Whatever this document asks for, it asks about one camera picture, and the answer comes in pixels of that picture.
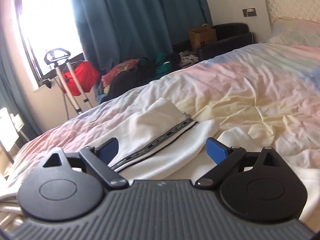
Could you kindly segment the white zip-up jacket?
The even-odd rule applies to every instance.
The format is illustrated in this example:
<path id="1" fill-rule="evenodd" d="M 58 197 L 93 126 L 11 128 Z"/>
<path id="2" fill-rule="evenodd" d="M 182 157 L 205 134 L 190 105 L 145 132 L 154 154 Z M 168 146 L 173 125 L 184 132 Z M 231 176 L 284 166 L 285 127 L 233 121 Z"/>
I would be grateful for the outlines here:
<path id="1" fill-rule="evenodd" d="M 219 128 L 214 119 L 197 122 L 169 100 L 159 99 L 91 144 L 101 146 L 117 138 L 119 151 L 107 165 L 131 183 L 135 179 L 195 181 L 217 165 L 205 154 L 204 145 Z"/>

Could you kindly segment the pile of colourful clothes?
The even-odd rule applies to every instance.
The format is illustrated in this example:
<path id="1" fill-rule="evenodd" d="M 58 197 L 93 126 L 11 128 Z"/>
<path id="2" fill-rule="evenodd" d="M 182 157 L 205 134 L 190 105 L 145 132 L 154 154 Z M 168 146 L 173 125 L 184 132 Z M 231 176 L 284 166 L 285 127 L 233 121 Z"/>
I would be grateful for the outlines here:
<path id="1" fill-rule="evenodd" d="M 121 96 L 127 91 L 147 85 L 151 81 L 190 67 L 199 62 L 199 57 L 193 51 L 163 54 L 159 53 L 154 60 L 146 57 L 131 59 L 113 67 L 101 77 L 103 94 L 97 97 L 101 104 Z"/>

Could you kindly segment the dark chair white back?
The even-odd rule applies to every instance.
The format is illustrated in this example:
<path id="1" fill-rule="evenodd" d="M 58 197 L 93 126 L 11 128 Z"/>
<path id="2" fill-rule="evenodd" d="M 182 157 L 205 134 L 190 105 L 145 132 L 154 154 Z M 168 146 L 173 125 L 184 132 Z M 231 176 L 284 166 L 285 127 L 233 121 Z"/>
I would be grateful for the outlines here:
<path id="1" fill-rule="evenodd" d="M 13 115 L 8 112 L 7 107 L 0 110 L 1 116 L 1 148 L 9 161 L 13 164 L 14 159 L 10 154 L 20 135 L 29 142 L 30 139 L 22 131 L 24 122 L 19 114 Z"/>

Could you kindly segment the pastel tie-dye bed cover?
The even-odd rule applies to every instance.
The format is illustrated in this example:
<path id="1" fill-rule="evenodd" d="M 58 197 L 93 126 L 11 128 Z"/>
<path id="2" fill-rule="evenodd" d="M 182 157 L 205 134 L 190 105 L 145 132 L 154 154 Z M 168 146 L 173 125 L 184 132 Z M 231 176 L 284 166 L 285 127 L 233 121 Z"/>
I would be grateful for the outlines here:
<path id="1" fill-rule="evenodd" d="M 307 188 L 302 221 L 319 230 L 319 48 L 271 43 L 249 45 L 132 89 L 24 145 L 1 186 L 1 228 L 23 222 L 17 190 L 49 150 L 97 145 L 161 99 L 170 115 L 215 120 L 220 129 L 214 136 L 227 145 L 249 151 L 272 146 Z"/>

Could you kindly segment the teal curtain left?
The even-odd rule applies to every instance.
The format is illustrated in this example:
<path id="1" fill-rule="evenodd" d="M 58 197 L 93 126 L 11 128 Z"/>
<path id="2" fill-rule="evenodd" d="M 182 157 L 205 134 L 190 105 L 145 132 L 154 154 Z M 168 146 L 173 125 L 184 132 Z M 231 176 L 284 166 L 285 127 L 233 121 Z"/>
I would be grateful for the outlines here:
<path id="1" fill-rule="evenodd" d="M 13 64 L 9 56 L 7 44 L 1 29 L 1 107 L 13 114 L 19 114 L 24 122 L 22 131 L 29 139 L 41 135 L 41 129 L 31 114 L 27 101 L 18 83 Z"/>

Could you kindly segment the teal curtain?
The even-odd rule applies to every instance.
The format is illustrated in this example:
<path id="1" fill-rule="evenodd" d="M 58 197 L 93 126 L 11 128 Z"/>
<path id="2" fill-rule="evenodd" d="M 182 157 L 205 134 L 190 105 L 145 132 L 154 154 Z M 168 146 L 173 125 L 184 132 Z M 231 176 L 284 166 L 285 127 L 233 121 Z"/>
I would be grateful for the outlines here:
<path id="1" fill-rule="evenodd" d="M 1 107 L 13 114 L 19 114 L 24 122 L 22 131 L 29 139 L 41 135 L 41 129 L 31 114 L 27 101 L 18 83 L 13 64 L 9 56 L 7 44 L 1 29 Z"/>
<path id="2" fill-rule="evenodd" d="M 101 74 L 159 53 L 212 23 L 207 0 L 71 0 L 84 56 Z"/>

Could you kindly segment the red garment bag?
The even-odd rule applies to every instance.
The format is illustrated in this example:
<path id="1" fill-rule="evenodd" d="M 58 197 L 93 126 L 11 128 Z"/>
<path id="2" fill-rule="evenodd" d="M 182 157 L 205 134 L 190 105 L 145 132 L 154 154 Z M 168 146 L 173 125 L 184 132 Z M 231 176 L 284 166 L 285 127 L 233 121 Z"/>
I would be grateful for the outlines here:
<path id="1" fill-rule="evenodd" d="M 74 70 L 74 74 L 77 80 L 79 81 L 83 91 L 85 93 L 89 93 L 100 76 L 99 72 L 88 61 L 73 62 L 72 68 Z M 76 86 L 75 80 L 73 79 L 70 71 L 66 68 L 62 72 L 62 75 L 72 95 L 80 96 L 81 93 L 78 87 Z"/>

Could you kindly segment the pastel pillow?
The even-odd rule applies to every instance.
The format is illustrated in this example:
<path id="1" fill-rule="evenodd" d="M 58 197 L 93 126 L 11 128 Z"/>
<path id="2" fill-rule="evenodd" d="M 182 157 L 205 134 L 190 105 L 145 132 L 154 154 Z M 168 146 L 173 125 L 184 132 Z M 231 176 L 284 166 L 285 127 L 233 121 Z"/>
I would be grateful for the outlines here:
<path id="1" fill-rule="evenodd" d="M 266 43 L 319 47 L 319 23 L 289 17 L 271 20 L 272 34 Z"/>

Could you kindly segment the brown paper bag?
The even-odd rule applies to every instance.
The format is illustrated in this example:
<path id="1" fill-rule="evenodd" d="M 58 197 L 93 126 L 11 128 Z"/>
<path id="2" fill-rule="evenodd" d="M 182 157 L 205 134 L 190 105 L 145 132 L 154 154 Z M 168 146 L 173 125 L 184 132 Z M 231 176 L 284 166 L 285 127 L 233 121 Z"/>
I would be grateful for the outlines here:
<path id="1" fill-rule="evenodd" d="M 217 41 L 215 29 L 207 24 L 200 28 L 189 29 L 189 37 L 194 52 L 209 42 Z"/>

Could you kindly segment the teal curtain right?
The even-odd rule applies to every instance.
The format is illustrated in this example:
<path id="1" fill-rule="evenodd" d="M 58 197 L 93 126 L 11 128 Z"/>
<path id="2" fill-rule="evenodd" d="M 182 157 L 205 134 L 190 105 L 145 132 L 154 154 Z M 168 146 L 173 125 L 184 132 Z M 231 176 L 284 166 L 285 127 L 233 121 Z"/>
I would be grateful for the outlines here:
<path id="1" fill-rule="evenodd" d="M 84 56 L 101 74 L 159 53 L 212 23 L 207 0 L 71 0 Z"/>

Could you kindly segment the dark framed window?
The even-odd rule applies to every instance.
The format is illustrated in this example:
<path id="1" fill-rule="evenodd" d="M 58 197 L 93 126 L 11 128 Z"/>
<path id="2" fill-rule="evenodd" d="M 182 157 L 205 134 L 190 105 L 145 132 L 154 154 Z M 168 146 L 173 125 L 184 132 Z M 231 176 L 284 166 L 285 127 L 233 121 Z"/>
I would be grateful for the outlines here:
<path id="1" fill-rule="evenodd" d="M 62 48 L 71 58 L 83 55 L 71 0 L 14 0 L 23 49 L 37 85 L 55 77 L 46 53 Z"/>

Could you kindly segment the quilted white headboard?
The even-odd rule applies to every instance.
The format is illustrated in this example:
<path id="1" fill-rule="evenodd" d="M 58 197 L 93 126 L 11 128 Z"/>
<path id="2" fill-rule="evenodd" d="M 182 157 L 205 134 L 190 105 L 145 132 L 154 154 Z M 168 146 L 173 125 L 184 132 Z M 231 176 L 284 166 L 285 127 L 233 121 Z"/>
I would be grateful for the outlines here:
<path id="1" fill-rule="evenodd" d="M 265 0 L 270 27 L 276 18 L 319 22 L 319 0 Z"/>

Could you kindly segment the wall switch plate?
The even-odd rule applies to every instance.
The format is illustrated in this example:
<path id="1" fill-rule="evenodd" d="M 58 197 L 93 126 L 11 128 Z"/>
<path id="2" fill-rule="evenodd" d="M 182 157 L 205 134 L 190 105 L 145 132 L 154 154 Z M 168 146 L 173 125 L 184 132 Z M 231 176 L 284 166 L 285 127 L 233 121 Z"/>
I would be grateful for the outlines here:
<path id="1" fill-rule="evenodd" d="M 242 10 L 244 17 L 256 17 L 257 12 L 255 8 L 247 8 Z"/>

